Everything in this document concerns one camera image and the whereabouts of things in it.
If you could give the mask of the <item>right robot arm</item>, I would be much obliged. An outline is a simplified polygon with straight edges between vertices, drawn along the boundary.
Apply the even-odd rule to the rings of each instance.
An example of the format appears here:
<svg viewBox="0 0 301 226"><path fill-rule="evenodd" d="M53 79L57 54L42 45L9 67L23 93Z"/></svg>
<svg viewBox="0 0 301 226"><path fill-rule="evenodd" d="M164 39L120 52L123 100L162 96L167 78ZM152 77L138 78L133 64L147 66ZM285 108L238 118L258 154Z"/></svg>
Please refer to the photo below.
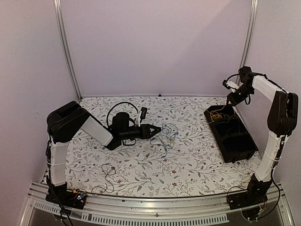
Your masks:
<svg viewBox="0 0 301 226"><path fill-rule="evenodd" d="M237 76L241 82L240 86L229 78L222 83L225 88L231 90L227 95L228 105L236 106L250 98L256 91L271 102L267 117L268 142L261 163L250 179L247 192L243 195L245 204L254 205L273 182L273 173L280 161L285 143L297 125L299 100L297 94L286 91L265 74L252 72L248 66L240 68Z"/></svg>

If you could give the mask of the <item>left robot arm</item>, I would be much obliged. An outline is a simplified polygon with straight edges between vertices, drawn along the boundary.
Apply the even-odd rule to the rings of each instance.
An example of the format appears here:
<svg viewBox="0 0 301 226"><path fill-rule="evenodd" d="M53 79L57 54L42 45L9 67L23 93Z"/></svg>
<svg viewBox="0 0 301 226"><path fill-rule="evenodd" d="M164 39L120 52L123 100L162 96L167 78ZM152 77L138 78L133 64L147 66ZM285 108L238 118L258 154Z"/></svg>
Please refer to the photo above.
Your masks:
<svg viewBox="0 0 301 226"><path fill-rule="evenodd" d="M118 112L111 122L102 124L86 108L71 101L47 116L47 184L54 187L51 195L59 204L70 200L69 192L61 186L66 186L66 156L75 136L84 133L106 149L115 150L124 145L125 140L147 140L162 131L161 127L143 123L148 111L146 107L135 110L135 119L127 112Z"/></svg>

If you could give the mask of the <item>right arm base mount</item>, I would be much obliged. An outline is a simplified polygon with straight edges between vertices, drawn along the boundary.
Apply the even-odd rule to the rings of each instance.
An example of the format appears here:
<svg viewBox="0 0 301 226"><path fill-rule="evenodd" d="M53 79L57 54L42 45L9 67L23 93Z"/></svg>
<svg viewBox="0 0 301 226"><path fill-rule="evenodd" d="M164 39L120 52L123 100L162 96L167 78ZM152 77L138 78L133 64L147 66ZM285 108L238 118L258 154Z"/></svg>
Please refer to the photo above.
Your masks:
<svg viewBox="0 0 301 226"><path fill-rule="evenodd" d="M257 221L267 217L277 207L281 197L281 190L277 184L275 184L275 187L277 188L278 192L276 204L272 207L272 209L266 212L265 215L263 215L263 212L266 210L268 198L266 193L258 194L258 188L255 189L255 193L246 190L241 193L230 194L230 190L232 188L240 189L238 186L233 186L226 194L226 201L231 210L246 208L245 210L241 210L241 214L245 220Z"/></svg>

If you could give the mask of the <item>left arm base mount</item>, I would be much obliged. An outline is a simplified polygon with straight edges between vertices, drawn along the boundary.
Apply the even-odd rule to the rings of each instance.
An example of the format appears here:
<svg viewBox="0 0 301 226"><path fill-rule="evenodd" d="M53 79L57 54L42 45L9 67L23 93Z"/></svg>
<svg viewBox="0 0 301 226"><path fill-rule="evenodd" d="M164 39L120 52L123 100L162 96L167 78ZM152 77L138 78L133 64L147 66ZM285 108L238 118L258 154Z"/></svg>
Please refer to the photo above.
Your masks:
<svg viewBox="0 0 301 226"><path fill-rule="evenodd" d="M79 189L69 191L67 183L60 186L48 185L46 201L75 209L84 209L87 193Z"/></svg>

